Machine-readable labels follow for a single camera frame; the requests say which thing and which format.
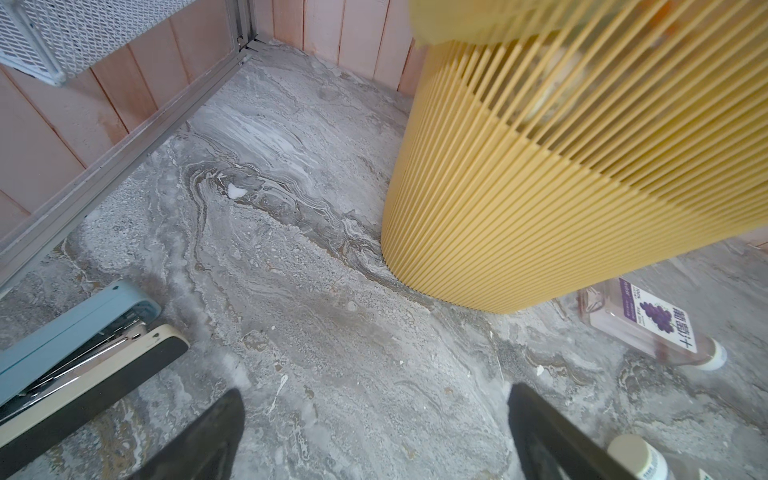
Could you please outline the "lime label bottle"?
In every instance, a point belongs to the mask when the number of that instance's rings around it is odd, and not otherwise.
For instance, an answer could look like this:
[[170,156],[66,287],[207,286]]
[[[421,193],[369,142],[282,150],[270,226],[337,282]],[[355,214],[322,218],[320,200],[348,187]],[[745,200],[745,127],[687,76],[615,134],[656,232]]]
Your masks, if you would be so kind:
[[677,454],[662,453],[642,437],[634,434],[615,437],[609,443],[607,453],[636,479],[714,479],[698,463]]

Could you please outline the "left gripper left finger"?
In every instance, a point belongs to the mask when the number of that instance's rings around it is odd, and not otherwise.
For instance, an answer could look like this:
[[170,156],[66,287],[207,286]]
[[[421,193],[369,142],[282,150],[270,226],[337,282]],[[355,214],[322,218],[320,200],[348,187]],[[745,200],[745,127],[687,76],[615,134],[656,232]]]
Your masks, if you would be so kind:
[[229,479],[245,426],[232,388],[128,479]]

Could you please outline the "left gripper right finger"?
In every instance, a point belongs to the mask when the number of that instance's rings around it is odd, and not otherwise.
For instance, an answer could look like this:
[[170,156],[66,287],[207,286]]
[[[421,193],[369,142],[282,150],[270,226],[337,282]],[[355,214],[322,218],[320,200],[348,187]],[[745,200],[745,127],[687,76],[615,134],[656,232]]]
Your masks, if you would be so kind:
[[508,409],[525,478],[634,479],[529,385],[512,385]]

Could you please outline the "purple grape juice bottle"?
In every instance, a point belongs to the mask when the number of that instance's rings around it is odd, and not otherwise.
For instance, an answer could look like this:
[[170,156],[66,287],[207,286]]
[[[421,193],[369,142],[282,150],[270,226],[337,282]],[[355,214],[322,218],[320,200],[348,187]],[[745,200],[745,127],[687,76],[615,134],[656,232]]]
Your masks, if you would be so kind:
[[583,323],[660,363],[714,371],[727,362],[725,347],[697,333],[686,311],[623,278],[581,289],[578,304]]

